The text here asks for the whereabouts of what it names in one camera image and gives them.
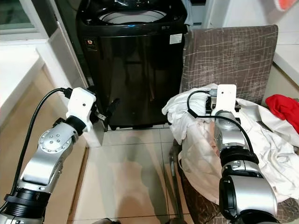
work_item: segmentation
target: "clothing pile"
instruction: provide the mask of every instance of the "clothing pile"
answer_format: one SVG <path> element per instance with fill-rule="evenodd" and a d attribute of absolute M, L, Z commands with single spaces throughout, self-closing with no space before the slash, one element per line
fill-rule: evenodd
<path fill-rule="evenodd" d="M 179 155 L 181 168 L 190 184 L 205 198 L 219 204 L 221 163 L 214 143 L 214 120 L 195 119 L 187 111 L 187 98 L 196 90 L 216 89 L 216 84 L 193 88 L 172 97 L 162 109 L 172 123 L 170 129 L 182 144 Z M 190 108 L 198 115 L 206 114 L 207 94 L 196 93 L 190 98 Z M 262 174 L 272 186 L 277 201 L 299 199 L 299 135 L 286 120 L 274 116 L 268 109 L 247 100 L 238 99 L 241 126 L 248 134 L 259 159 Z"/>

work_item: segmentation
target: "white countertop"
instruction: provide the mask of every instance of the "white countertop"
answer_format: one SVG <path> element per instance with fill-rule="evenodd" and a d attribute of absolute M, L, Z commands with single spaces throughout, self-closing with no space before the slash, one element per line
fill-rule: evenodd
<path fill-rule="evenodd" d="M 299 44 L 277 45 L 273 61 L 299 85 Z"/>
<path fill-rule="evenodd" d="M 35 45 L 0 46 L 0 126 L 43 65 Z"/>

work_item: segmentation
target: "black cable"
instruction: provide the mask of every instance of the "black cable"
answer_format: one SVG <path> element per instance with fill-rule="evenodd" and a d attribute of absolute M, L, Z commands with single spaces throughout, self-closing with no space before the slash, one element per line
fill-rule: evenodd
<path fill-rule="evenodd" d="M 214 115 L 214 116 L 213 116 L 213 115 L 211 115 L 211 116 L 199 116 L 199 115 L 197 115 L 197 113 L 195 113 L 195 112 L 190 108 L 190 106 L 189 106 L 189 100 L 190 100 L 190 97 L 191 97 L 193 94 L 198 93 L 198 92 L 209 94 L 209 91 L 203 91 L 203 90 L 197 90 L 197 91 L 192 92 L 192 93 L 188 96 L 188 99 L 187 99 L 187 108 L 188 108 L 188 112 L 189 112 L 194 118 L 218 118 L 218 119 L 224 119 L 224 120 L 227 120 L 227 121 L 229 121 L 229 122 L 234 123 L 234 124 L 241 130 L 241 132 L 243 133 L 243 135 L 244 135 L 244 137 L 245 137 L 245 140 L 247 141 L 249 151 L 250 151 L 251 153 L 254 153 L 254 152 L 253 152 L 253 148 L 252 148 L 252 144 L 251 144 L 251 142 L 250 142 L 250 139 L 249 139 L 249 137 L 248 137 L 246 131 L 242 128 L 242 126 L 241 126 L 238 122 L 236 122 L 236 121 L 234 121 L 234 120 L 232 120 L 232 119 L 230 119 L 230 118 L 223 117 L 223 116 L 216 116 L 216 115 Z"/>
<path fill-rule="evenodd" d="M 66 89 L 65 88 L 57 88 L 57 89 L 54 89 L 54 90 L 50 91 L 46 96 L 44 96 L 42 98 L 41 102 L 38 104 L 36 110 L 34 111 L 34 113 L 32 115 L 28 130 L 27 130 L 27 135 L 26 135 L 26 138 L 25 138 L 25 141 L 24 141 L 23 149 L 22 149 L 21 154 L 20 154 L 18 166 L 17 166 L 16 172 L 15 172 L 14 182 L 13 182 L 13 185 L 12 185 L 11 191 L 10 191 L 10 195 L 12 195 L 12 196 L 15 194 L 15 192 L 17 190 L 17 184 L 18 184 L 18 180 L 20 178 L 20 173 L 21 173 L 23 160 L 24 160 L 24 157 L 25 157 L 25 153 L 26 153 L 26 150 L 27 150 L 27 146 L 28 146 L 28 143 L 29 143 L 30 136 L 31 136 L 33 124 L 36 120 L 37 114 L 38 114 L 39 110 L 41 109 L 42 105 L 44 104 L 44 102 L 46 101 L 46 99 L 49 96 L 51 96 L 53 93 L 58 92 L 58 91 L 64 92 L 64 91 L 66 91 Z M 6 208 L 6 206 L 7 206 L 7 202 L 4 202 L 4 204 L 0 208 L 0 213 Z"/>

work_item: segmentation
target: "robotic arm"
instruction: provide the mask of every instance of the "robotic arm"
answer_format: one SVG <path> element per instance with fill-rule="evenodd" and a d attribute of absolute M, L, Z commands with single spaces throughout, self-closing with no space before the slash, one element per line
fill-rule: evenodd
<path fill-rule="evenodd" d="M 219 207 L 222 215 L 236 224 L 279 223 L 277 201 L 268 181 L 258 166 L 249 137 L 240 126 L 235 110 L 236 86 L 221 84 L 216 90 L 204 91 L 214 107 L 210 116 L 198 116 L 187 101 L 188 111 L 194 117 L 215 118 L 214 138 L 220 152 L 222 178 L 219 183 Z"/>
<path fill-rule="evenodd" d="M 95 100 L 94 94 L 87 90 L 72 90 L 67 119 L 62 119 L 39 138 L 37 151 L 26 165 L 17 190 L 5 197 L 7 205 L 0 213 L 0 224 L 43 223 L 45 209 L 62 172 L 64 160 L 78 137 L 93 126 L 90 118 L 94 118 L 91 113 L 95 109 Z"/>

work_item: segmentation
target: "chair backrest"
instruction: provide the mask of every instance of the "chair backrest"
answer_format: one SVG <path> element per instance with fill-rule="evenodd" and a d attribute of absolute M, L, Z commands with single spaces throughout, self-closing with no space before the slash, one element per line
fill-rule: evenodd
<path fill-rule="evenodd" d="M 260 104 L 278 35 L 276 25 L 198 29 L 186 35 L 181 91 L 236 84 L 237 97 Z"/>

